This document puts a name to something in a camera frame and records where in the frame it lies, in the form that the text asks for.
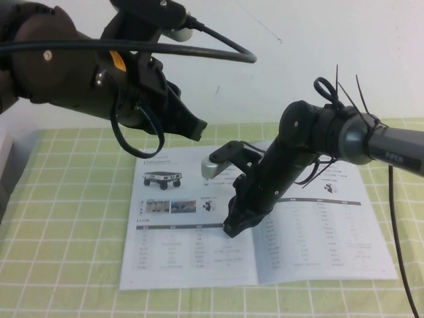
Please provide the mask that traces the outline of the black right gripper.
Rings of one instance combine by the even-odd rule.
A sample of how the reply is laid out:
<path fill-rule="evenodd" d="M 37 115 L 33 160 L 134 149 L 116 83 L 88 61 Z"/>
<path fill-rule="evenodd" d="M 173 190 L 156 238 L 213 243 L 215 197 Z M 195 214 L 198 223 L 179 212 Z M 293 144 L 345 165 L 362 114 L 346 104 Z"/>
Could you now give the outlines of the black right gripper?
<path fill-rule="evenodd" d="M 303 148 L 270 146 L 261 161 L 236 180 L 235 198 L 228 203 L 223 223 L 225 234 L 235 238 L 261 223 L 316 157 L 316 153 Z"/>

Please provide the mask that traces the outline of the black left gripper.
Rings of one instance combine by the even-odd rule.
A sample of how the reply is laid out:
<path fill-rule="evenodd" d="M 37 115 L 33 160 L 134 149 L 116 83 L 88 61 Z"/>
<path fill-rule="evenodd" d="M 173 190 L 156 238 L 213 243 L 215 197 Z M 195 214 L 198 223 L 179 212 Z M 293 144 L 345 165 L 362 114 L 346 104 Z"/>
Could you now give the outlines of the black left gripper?
<path fill-rule="evenodd" d="M 181 100 L 181 89 L 166 83 L 163 64 L 146 54 L 100 52 L 98 63 L 112 75 L 121 89 L 117 118 L 131 129 L 151 131 L 144 108 L 153 112 L 165 133 L 200 140 L 207 123 L 196 117 Z"/>

